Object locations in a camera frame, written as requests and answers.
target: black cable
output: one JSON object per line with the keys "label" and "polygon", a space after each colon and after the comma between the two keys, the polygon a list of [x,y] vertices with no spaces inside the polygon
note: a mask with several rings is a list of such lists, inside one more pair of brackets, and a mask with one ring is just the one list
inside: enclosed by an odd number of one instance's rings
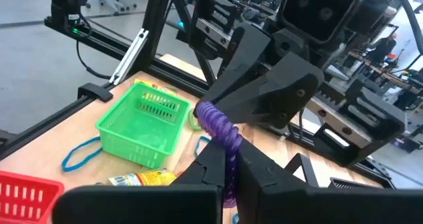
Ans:
{"label": "black cable", "polygon": [[109,75],[103,75],[100,73],[97,73],[94,69],[91,69],[81,58],[81,55],[79,54],[79,41],[77,40],[77,55],[79,58],[79,61],[82,63],[82,66],[85,67],[85,69],[90,73],[91,75],[94,75],[95,77],[98,77],[100,79],[110,79],[111,76]]}
{"label": "black cable", "polygon": [[404,7],[404,11],[407,14],[408,21],[410,22],[412,33],[414,34],[414,39],[416,40],[417,50],[420,54],[423,54],[423,36],[422,31],[418,25],[416,15],[414,14],[414,10],[411,7],[410,2],[408,0],[399,0]]}
{"label": "black cable", "polygon": [[299,111],[299,136],[298,136],[298,143],[303,141],[303,114],[304,108]]}
{"label": "black cable", "polygon": [[290,135],[292,135],[292,137],[294,138],[294,140],[295,140],[295,142],[297,142],[297,143],[300,143],[300,142],[302,142],[303,141],[303,130],[304,130],[304,128],[303,128],[303,114],[304,114],[304,108],[303,109],[301,109],[300,111],[299,111],[299,121],[298,121],[298,123],[299,123],[299,133],[298,133],[298,139],[296,139],[295,138],[295,136],[294,136],[294,134],[293,134],[293,129],[292,129],[292,126],[291,126],[291,124],[290,123],[288,123],[288,131],[289,131],[289,133],[290,133]]}
{"label": "black cable", "polygon": [[398,72],[401,72],[401,71],[403,71],[403,70],[405,70],[405,69],[400,69],[400,70],[398,70],[398,71],[389,72],[389,73],[398,73]]}
{"label": "black cable", "polygon": [[70,27],[70,29],[72,29],[72,30],[74,28],[72,26],[69,26],[68,16],[65,16],[65,31],[70,35],[70,37],[73,37],[77,41],[77,55],[78,55],[79,61],[81,62],[82,66],[85,67],[85,69],[88,71],[88,73],[90,73],[91,75],[94,75],[95,77],[98,77],[100,79],[110,79],[111,76],[109,76],[109,75],[103,75],[103,74],[100,74],[100,73],[96,72],[94,69],[91,69],[91,67],[89,67],[82,60],[81,54],[79,53],[79,40],[78,39],[80,39],[80,38],[88,38],[89,36],[91,36],[91,34],[93,33],[93,28],[91,27],[91,24],[88,22],[88,20],[84,17],[84,15],[82,15],[81,11],[78,12],[78,15],[79,15],[79,18],[87,25],[87,27],[88,27],[88,33],[86,35],[82,36],[82,35],[79,35],[79,34],[76,34],[76,33],[73,33],[71,31],[69,31],[69,28],[68,27]]}

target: red basket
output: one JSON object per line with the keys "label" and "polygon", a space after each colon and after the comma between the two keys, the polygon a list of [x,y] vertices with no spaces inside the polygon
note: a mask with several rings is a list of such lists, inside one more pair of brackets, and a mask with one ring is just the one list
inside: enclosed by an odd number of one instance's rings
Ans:
{"label": "red basket", "polygon": [[46,224],[64,189],[53,180],[0,171],[0,224]]}

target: wooden tabletop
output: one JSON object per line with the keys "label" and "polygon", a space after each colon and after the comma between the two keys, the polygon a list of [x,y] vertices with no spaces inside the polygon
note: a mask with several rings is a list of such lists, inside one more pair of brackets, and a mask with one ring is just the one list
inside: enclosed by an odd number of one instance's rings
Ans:
{"label": "wooden tabletop", "polygon": [[394,85],[396,85],[400,88],[409,90],[409,91],[411,91],[412,93],[415,93],[415,94],[418,94],[420,92],[420,90],[418,90],[417,88],[405,83],[404,81],[402,81],[398,77],[386,72],[385,70],[383,70],[379,67],[372,65],[371,62],[368,59],[364,58],[364,56],[361,56],[361,55],[359,55],[355,52],[348,52],[348,55],[364,62],[365,66],[370,67],[376,73],[380,74],[382,78],[388,79],[392,84],[394,84]]}
{"label": "wooden tabletop", "polygon": [[[173,56],[165,55],[162,59],[169,64],[198,75],[200,78],[204,78],[200,69],[184,63]],[[105,152],[102,152],[80,169],[66,173],[61,170],[61,162],[72,148],[98,135],[95,122],[130,88],[135,78],[151,81],[164,87],[172,87],[143,72],[138,72],[111,90],[111,93],[114,95],[111,101],[101,102],[96,100],[80,109],[74,115],[0,161],[0,170],[57,180],[64,184],[66,190],[96,182],[106,182],[107,178],[113,176],[147,170],[138,164]],[[177,95],[191,102],[191,107],[195,107],[195,104],[199,100],[179,89],[177,89]],[[326,160],[294,143],[280,140],[276,135],[262,129],[241,124],[240,131],[247,140],[271,159],[275,160],[281,167],[285,167],[296,153],[302,153],[310,157],[317,181],[321,187],[329,185],[330,177],[380,186],[372,180],[346,168],[339,167],[332,161]],[[174,153],[168,157],[163,167],[173,170],[176,174],[183,172],[194,160],[195,144],[201,135],[206,134],[201,131],[193,132],[188,124],[185,124]],[[69,164],[72,165],[79,162],[99,147],[100,144],[97,143],[79,150],[71,158]],[[295,175],[303,179],[300,169]],[[236,213],[236,208],[226,209],[224,211],[224,223],[231,223],[234,213]]]}

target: concrete floor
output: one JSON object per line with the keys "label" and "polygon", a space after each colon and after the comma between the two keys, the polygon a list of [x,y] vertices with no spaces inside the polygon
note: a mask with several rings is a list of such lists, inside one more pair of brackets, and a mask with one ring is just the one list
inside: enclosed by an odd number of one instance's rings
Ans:
{"label": "concrete floor", "polygon": [[[138,14],[93,20],[133,38],[142,25],[147,0],[126,1],[137,3],[137,9],[131,12]],[[73,102],[77,98],[77,87],[88,82],[98,85],[106,82],[84,70],[77,59],[73,39],[42,24],[44,17],[50,14],[50,0],[0,0],[0,7],[3,9],[0,11],[0,130],[20,133]],[[83,8],[82,12],[85,16],[113,13],[108,7],[100,5],[93,5],[89,10]],[[176,11],[171,11],[169,19],[177,18]],[[13,24],[28,21],[34,25]],[[172,54],[198,66],[194,52],[185,43],[174,39],[175,36],[176,30],[165,26],[157,52]],[[81,45],[80,50],[86,64],[100,73],[111,74],[119,63],[87,46]],[[211,61],[215,73],[219,64],[218,59]],[[319,124],[310,111],[304,113],[304,118]],[[409,155],[387,145],[373,156],[394,170],[392,175],[399,177],[397,180],[401,180],[401,186],[417,188],[423,184],[422,153],[416,151]]]}

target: green plastic basket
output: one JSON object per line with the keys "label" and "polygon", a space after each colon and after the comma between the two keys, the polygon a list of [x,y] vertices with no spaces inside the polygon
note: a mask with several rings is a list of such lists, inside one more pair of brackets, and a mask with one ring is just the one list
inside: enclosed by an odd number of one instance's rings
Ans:
{"label": "green plastic basket", "polygon": [[190,103],[136,83],[96,123],[104,151],[149,168],[172,154]]}

